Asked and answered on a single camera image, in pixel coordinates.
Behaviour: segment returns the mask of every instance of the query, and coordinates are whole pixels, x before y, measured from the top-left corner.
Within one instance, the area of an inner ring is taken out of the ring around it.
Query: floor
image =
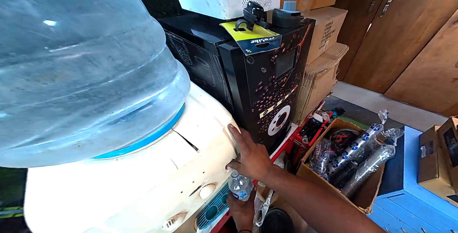
[[[424,132],[433,125],[444,124],[447,120],[445,116],[394,101],[379,93],[344,82],[334,85],[332,95],[325,98],[325,101],[325,108],[343,107],[346,111],[345,116],[358,118],[359,122],[366,125],[380,122],[377,113],[383,109],[390,112],[387,127],[407,125]]]

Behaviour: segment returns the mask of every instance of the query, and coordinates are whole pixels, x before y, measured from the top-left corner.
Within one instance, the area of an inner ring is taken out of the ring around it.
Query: plastic knob
[[[208,185],[205,185],[202,187],[202,189],[200,190],[199,192],[199,197],[201,199],[207,199],[208,197],[210,197],[210,195],[213,194],[213,192],[215,191],[216,189],[216,185],[215,184],[208,184]]]
[[[296,1],[294,0],[285,0],[283,2],[283,9],[288,11],[296,11]]]

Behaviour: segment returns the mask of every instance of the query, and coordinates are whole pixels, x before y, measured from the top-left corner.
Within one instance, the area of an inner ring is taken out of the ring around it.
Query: fingers
[[[237,142],[237,144],[239,145],[240,152],[245,153],[248,150],[248,145],[246,144],[244,137],[232,124],[228,125],[228,129],[231,132],[232,136],[234,136],[234,139]]]
[[[242,137],[248,146],[250,146],[251,144],[255,144],[255,142],[253,142],[253,138],[251,138],[251,135],[247,130],[240,128],[240,133],[242,134]]]
[[[237,160],[232,159],[232,160],[226,165],[226,169],[227,169],[228,167],[229,167],[229,168],[232,168],[232,169],[234,169],[234,170],[236,170],[237,172],[239,172],[239,169],[240,169],[240,167],[241,167],[241,164],[240,164],[240,162],[238,162]]]
[[[251,191],[251,194],[250,194],[250,197],[248,198],[248,201],[254,203],[255,197],[256,197],[256,187],[254,187],[253,190]]]
[[[233,196],[229,191],[228,196],[226,197],[226,203],[228,204],[229,208],[232,207],[235,201],[237,201],[237,198],[235,198],[235,196]]]

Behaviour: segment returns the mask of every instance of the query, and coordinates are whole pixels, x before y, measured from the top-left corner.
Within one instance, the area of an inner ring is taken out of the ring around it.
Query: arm
[[[239,133],[232,125],[229,130],[239,144],[240,162],[233,160],[227,166],[273,189],[317,232],[384,232],[345,201],[273,165],[264,145],[254,143],[246,130]]]

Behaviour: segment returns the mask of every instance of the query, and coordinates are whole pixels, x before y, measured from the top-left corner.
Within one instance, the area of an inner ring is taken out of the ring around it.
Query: wooden cabinet
[[[435,113],[458,115],[458,10],[385,95]]]
[[[458,0],[337,0],[336,7],[349,10],[338,37],[350,47],[339,79],[384,94],[453,15]]]

